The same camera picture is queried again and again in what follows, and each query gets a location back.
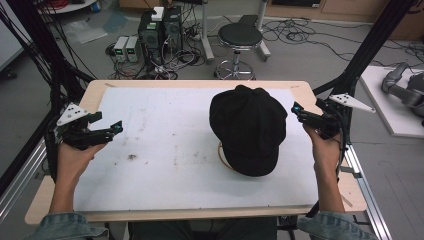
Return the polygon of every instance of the computer tower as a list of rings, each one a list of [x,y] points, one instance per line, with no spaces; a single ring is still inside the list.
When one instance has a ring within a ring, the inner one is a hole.
[[[138,36],[146,63],[149,64],[152,60],[155,64],[162,65],[165,57],[162,58],[162,54],[165,54],[167,50],[164,46],[163,23],[152,21],[152,14],[144,13],[138,27]]]
[[[182,50],[181,6],[165,9],[163,24],[165,28],[165,39],[168,42],[168,50],[173,50],[174,52]]]

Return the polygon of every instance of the hand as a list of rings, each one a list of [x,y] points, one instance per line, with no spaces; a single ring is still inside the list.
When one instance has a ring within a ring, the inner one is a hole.
[[[90,161],[94,159],[94,155],[105,146],[106,144],[99,144],[82,151],[61,143],[58,149],[58,181],[66,180],[77,183]]]
[[[315,132],[315,129],[305,124],[303,124],[303,128],[312,140],[315,172],[335,172],[340,156],[340,134],[337,134],[332,139],[323,140]]]

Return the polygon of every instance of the cap brim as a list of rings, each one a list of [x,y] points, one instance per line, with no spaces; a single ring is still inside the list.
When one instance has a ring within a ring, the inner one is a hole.
[[[234,170],[250,177],[261,177],[270,174],[278,162],[279,147],[276,147],[269,155],[261,157],[241,156],[225,146],[222,146],[222,150],[228,164]]]

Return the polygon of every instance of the white bracket with holes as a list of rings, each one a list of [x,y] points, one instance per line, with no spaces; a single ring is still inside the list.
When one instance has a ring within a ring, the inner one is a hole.
[[[347,107],[351,107],[351,108],[357,108],[357,109],[361,109],[361,110],[364,110],[364,111],[367,111],[367,112],[375,113],[374,108],[371,108],[371,107],[363,104],[362,102],[356,100],[354,97],[351,97],[347,93],[338,94],[338,95],[331,95],[329,98],[331,100],[343,105],[343,106],[347,106]]]
[[[62,116],[60,116],[59,120],[57,121],[57,126],[63,126],[86,115],[88,115],[87,110],[73,103],[70,103],[66,110],[63,112]]]

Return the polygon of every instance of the person's left hand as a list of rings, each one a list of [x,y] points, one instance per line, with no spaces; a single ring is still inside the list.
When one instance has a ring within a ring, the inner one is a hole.
[[[77,183],[90,161],[94,159],[94,155],[105,146],[106,144],[99,144],[86,150],[79,150],[61,143],[58,148],[57,181]]]

